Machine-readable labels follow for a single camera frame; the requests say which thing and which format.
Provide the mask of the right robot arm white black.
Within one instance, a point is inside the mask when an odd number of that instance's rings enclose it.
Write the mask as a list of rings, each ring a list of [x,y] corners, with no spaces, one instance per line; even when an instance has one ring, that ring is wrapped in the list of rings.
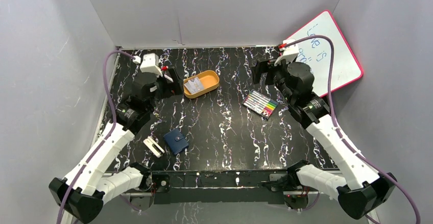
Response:
[[[389,198],[395,188],[394,176],[379,173],[359,158],[359,151],[350,150],[352,143],[333,124],[330,107],[314,93],[314,75],[307,64],[274,63],[275,60],[258,61],[252,66],[253,84],[260,82],[262,74],[267,75],[265,84],[274,85],[281,92],[291,116],[318,140],[342,175],[334,175],[301,160],[287,169],[286,176],[263,182],[263,186],[271,189],[280,184],[293,190],[311,187],[336,199],[353,219],[366,216]]]

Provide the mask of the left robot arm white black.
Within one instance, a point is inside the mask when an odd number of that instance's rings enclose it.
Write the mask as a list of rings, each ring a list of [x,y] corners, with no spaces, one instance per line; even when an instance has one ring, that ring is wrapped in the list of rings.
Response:
[[[145,72],[133,82],[130,94],[115,106],[112,116],[83,159],[63,178],[53,178],[49,190],[60,206],[58,223],[67,223],[67,212],[81,223],[92,222],[103,206],[131,189],[148,191],[153,187],[152,170],[133,163],[108,178],[103,175],[119,152],[150,120],[155,102],[183,94],[183,79],[175,67],[164,66],[162,74]]]

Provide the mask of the blue leather card holder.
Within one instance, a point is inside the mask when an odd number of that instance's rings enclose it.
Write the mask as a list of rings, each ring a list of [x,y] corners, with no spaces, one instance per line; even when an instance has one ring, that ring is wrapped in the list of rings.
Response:
[[[189,147],[185,135],[178,128],[166,133],[163,138],[174,155],[178,155]]]

